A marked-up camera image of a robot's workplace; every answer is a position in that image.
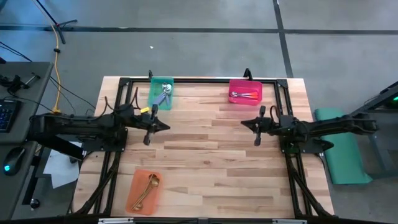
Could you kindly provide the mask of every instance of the concrete floor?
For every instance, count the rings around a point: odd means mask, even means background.
[[[59,22],[76,26],[277,28],[272,0],[52,0],[43,1]],[[394,0],[281,0],[286,29],[398,29]],[[8,1],[2,24],[45,24],[27,0]],[[66,32],[59,70],[62,84],[96,103],[105,75],[204,75],[239,77],[246,67],[256,77],[286,77],[277,34]],[[349,113],[397,81],[397,35],[286,35],[293,74],[304,78],[311,109],[337,107]],[[53,61],[52,32],[1,31],[0,40],[34,61]],[[0,49],[9,61],[23,61]],[[56,89],[48,85],[42,103],[52,107]],[[78,114],[88,106],[65,93]],[[61,101],[63,112],[72,109]],[[19,207],[14,218],[61,215],[73,185],[55,191],[41,180],[34,212]],[[395,223],[398,179],[368,185],[330,185],[335,213],[344,218]]]

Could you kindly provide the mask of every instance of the wooden table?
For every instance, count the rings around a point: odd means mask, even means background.
[[[120,77],[104,77],[96,115],[107,96],[114,104]],[[304,80],[288,79],[294,115],[311,121]],[[136,83],[138,102],[147,106],[149,83]],[[171,111],[159,111],[159,119],[171,129],[142,143],[145,131],[129,129],[122,153],[112,209],[113,217],[137,216],[124,210],[136,169],[160,172],[164,178],[159,206],[154,217],[293,218],[292,199],[285,158],[278,138],[255,135],[240,124],[258,115],[259,107],[276,105],[272,85],[264,85],[258,106],[228,103],[228,84],[176,83]],[[77,210],[98,185],[103,152],[92,153],[83,163],[74,208]],[[303,155],[307,184],[324,208],[333,213],[325,171],[319,158]],[[300,208],[304,211],[299,191]],[[104,208],[107,193],[104,194]]]

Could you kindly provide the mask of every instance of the plastic bin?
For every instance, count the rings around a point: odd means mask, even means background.
[[[173,92],[174,92],[174,79],[170,77],[152,77],[150,80],[150,90],[149,90],[149,96],[148,96],[148,106],[152,107],[152,104],[154,100],[163,93],[162,89],[162,84],[167,83],[171,84],[172,86],[172,92],[169,95],[170,98],[170,104],[167,105],[165,100],[163,103],[158,105],[158,108],[160,110],[171,110],[172,109],[172,104],[173,104]]]
[[[258,99],[250,99],[246,97],[232,97],[231,92],[250,93],[257,92]],[[230,80],[228,90],[228,100],[231,103],[239,103],[243,105],[257,105],[262,101],[262,83],[247,80]]]

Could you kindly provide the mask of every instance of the desk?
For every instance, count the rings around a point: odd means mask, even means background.
[[[113,105],[119,78],[104,77],[96,115],[103,111],[105,96]],[[311,121],[303,79],[288,79],[288,84],[294,115]],[[147,105],[149,83],[136,83],[133,90],[135,86],[139,87],[138,102],[143,108]],[[263,85],[263,100],[258,106],[234,105],[228,103],[227,96],[225,83],[175,83],[172,110],[158,112],[159,119],[171,129],[155,134],[150,146],[142,143],[145,131],[129,129],[112,217],[137,216],[124,211],[136,169],[163,175],[164,188],[154,217],[294,217],[278,138],[263,134],[261,146],[255,147],[254,134],[240,124],[244,119],[255,118],[261,105],[267,106],[269,115],[269,108],[276,104],[273,87]],[[94,152],[83,163],[74,196],[75,210],[98,185],[103,156],[103,152]],[[308,187],[333,213],[321,161],[303,154],[303,164]],[[298,194],[304,211],[302,195]]]
[[[32,72],[39,75],[41,77],[40,80],[31,83],[31,88],[27,90],[19,90],[17,95],[22,98],[40,102],[50,78],[52,67],[53,64],[49,62],[7,62],[6,64],[0,64],[0,74],[10,79],[13,79],[14,75],[19,75],[23,82],[31,78]],[[0,98],[4,98],[5,96],[9,96],[9,94],[6,88],[0,86]],[[36,114],[37,108],[37,104],[23,101],[10,133],[0,133],[1,164],[8,152],[12,148],[20,146],[25,140],[29,130],[29,118]],[[14,213],[19,194],[21,193],[26,176],[29,172],[36,144],[30,142],[25,145],[25,148],[27,150],[22,161],[22,166],[16,175],[6,176],[3,171],[0,171],[0,198],[2,201],[2,203],[0,203],[0,220],[9,219]]]

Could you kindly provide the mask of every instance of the green mat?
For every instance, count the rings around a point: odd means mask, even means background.
[[[318,121],[343,115],[343,112],[336,108],[315,110],[315,118]],[[372,181],[372,178],[364,171],[354,134],[331,134],[323,136],[322,139],[335,145],[325,151],[329,173],[334,184],[367,184]]]

